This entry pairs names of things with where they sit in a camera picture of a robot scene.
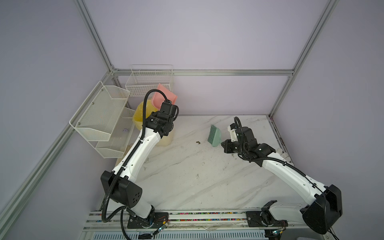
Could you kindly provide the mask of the green hand brush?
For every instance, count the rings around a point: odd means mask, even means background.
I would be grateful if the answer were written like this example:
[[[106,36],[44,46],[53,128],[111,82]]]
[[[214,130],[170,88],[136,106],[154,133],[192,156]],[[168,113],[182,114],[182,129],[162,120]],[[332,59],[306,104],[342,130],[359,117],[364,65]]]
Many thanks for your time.
[[[215,125],[211,125],[208,142],[213,147],[218,147],[221,144],[221,130]]]

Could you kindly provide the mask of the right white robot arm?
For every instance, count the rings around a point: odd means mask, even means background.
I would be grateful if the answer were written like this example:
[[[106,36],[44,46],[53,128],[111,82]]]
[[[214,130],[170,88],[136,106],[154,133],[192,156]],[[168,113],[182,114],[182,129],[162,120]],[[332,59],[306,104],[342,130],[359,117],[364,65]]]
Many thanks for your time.
[[[230,139],[221,143],[226,154],[237,154],[250,163],[268,170],[291,187],[301,198],[298,204],[284,204],[271,200],[262,207],[262,224],[272,226],[278,221],[306,224],[314,232],[324,235],[342,216],[342,192],[314,180],[290,164],[284,154],[265,143],[258,143],[253,131],[236,123],[228,126]]]

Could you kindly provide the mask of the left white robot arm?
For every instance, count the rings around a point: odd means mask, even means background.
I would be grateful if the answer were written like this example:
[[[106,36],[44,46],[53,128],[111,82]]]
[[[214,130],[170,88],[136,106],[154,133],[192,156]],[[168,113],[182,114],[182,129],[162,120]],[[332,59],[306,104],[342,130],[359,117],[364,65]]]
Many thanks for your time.
[[[123,160],[111,172],[103,172],[101,182],[106,193],[102,209],[103,223],[109,222],[118,212],[129,210],[144,225],[153,224],[155,209],[142,200],[143,189],[135,182],[153,148],[173,130],[178,112],[178,106],[165,100],[159,111],[145,117],[140,137]]]

